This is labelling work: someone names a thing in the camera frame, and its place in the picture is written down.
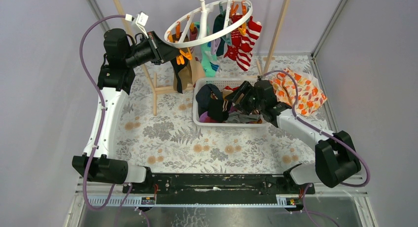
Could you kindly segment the white round clip hanger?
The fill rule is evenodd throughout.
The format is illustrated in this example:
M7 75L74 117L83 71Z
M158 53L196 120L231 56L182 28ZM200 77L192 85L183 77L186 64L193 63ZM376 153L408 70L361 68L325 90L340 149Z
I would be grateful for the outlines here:
M179 19L175 20L165 31L163 40L173 47L186 48L202 45L215 39L226 36L233 30L244 32L247 21L253 13L253 4L250 0L217 0L207 3L205 0L196 0L199 5ZM211 29L216 18L214 11L225 10L225 19L222 29L216 33ZM189 33L192 23L199 19L198 36L195 40L185 41L185 34Z

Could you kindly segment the brown ribbed sock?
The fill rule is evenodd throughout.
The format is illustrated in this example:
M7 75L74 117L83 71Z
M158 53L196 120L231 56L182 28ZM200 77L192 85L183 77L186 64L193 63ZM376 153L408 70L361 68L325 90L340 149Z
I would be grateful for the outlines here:
M178 93L183 93L188 84L195 86L196 81L205 77L205 72L201 62L197 57L191 61L184 59L184 64L178 64L176 59L171 60L174 70L173 89Z

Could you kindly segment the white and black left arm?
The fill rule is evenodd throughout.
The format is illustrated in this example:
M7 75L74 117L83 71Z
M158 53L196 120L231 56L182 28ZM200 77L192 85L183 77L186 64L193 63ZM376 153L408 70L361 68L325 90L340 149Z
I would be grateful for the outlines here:
M180 55L180 50L159 39L154 31L135 43L123 29L104 34L104 62L96 87L97 111L90 139L81 156L72 159L73 168L90 182L134 183L142 193L149 192L153 180L150 169L116 159L116 128L135 79L134 69L147 62L156 65Z

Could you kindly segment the green and blue sock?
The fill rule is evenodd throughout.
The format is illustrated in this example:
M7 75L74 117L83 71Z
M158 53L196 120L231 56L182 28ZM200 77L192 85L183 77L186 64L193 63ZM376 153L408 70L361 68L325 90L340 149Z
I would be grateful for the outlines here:
M211 53L211 41L201 44L200 48L202 54L201 65L206 77L215 77L220 68L220 62L218 61L216 54Z

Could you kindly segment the black sock with tan stripes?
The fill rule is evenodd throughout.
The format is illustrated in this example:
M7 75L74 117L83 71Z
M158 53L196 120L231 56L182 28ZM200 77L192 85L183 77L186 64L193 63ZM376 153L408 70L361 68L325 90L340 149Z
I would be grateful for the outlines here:
M223 99L211 99L208 105L208 116L216 122L224 122L229 117L232 103Z

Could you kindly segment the dark navy sock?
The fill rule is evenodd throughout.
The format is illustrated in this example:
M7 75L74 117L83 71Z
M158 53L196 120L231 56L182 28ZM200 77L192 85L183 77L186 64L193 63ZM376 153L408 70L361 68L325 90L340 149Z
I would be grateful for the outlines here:
M174 70L173 88L178 93L183 93L190 81L189 60L184 59L184 64L178 64L176 58L171 60Z

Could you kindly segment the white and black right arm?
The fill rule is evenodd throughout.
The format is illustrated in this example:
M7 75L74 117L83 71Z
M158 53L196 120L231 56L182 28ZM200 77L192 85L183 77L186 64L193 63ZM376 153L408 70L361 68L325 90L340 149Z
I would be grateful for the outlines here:
M333 188L361 170L347 132L321 130L295 115L290 105L277 100L269 81L259 80L254 85L244 81L226 100L244 114L259 111L266 122L295 136L314 151L313 163L299 164L284 172L285 191L296 193L302 185L318 182Z

